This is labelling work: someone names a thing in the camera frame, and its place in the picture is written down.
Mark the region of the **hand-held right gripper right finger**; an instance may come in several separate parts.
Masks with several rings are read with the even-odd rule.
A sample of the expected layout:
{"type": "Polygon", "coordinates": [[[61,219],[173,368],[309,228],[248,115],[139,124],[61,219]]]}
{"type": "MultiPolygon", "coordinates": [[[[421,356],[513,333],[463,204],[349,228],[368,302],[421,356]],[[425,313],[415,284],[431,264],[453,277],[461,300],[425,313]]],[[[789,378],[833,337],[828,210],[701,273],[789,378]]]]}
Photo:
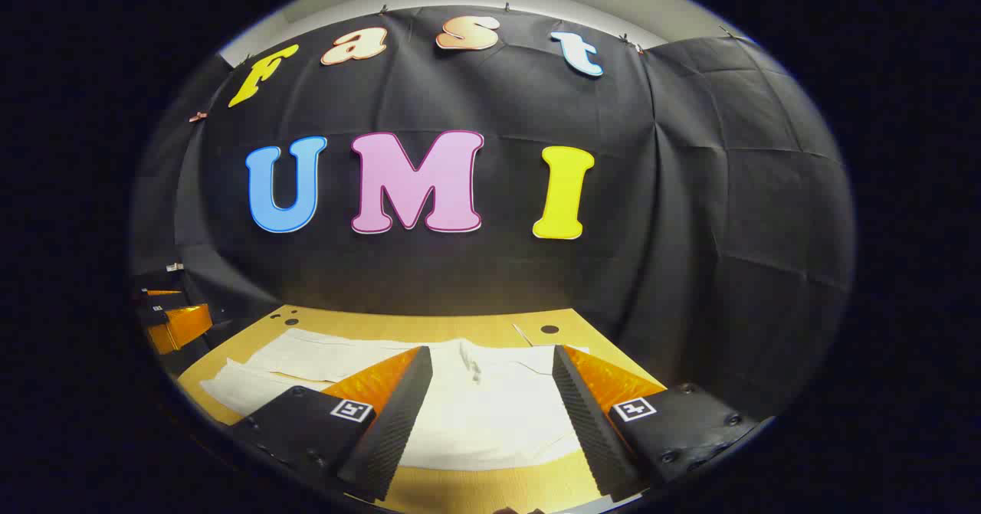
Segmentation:
{"type": "Polygon", "coordinates": [[[693,384],[666,388],[566,345],[553,379],[603,496],[693,486],[760,432],[760,421],[693,384]]]}

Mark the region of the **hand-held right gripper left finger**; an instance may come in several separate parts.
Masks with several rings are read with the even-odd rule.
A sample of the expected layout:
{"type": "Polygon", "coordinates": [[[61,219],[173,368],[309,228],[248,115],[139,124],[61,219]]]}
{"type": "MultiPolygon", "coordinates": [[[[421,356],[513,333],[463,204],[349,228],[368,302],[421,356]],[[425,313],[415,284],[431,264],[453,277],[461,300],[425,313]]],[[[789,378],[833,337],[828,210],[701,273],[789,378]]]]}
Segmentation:
{"type": "Polygon", "coordinates": [[[318,493],[383,500],[431,379],[430,347],[414,347],[326,391],[291,386],[230,435],[318,493]]]}

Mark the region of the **white jeans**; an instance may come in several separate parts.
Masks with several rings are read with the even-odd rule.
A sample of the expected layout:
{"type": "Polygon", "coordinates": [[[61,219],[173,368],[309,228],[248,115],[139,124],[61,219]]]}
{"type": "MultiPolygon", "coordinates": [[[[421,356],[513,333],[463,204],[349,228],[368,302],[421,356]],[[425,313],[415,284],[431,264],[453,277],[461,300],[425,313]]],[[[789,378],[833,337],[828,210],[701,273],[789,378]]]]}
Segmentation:
{"type": "MultiPolygon", "coordinates": [[[[203,391],[248,415],[292,385],[339,384],[413,348],[290,328],[246,363],[228,360],[203,391]]],[[[543,465],[581,448],[553,380],[552,346],[487,348],[466,339],[428,346],[432,379],[402,460],[435,471],[543,465]]]]}

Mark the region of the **black backdrop cloth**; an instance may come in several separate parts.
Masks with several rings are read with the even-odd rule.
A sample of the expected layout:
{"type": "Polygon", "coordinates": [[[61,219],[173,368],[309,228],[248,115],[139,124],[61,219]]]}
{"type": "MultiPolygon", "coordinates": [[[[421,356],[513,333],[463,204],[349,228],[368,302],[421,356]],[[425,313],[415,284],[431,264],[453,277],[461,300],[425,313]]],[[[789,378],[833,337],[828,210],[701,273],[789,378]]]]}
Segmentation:
{"type": "Polygon", "coordinates": [[[638,52],[470,5],[208,61],[138,169],[129,252],[132,274],[181,263],[219,319],[571,308],[757,417],[819,367],[854,258],[836,141],[753,42],[638,52]]]}

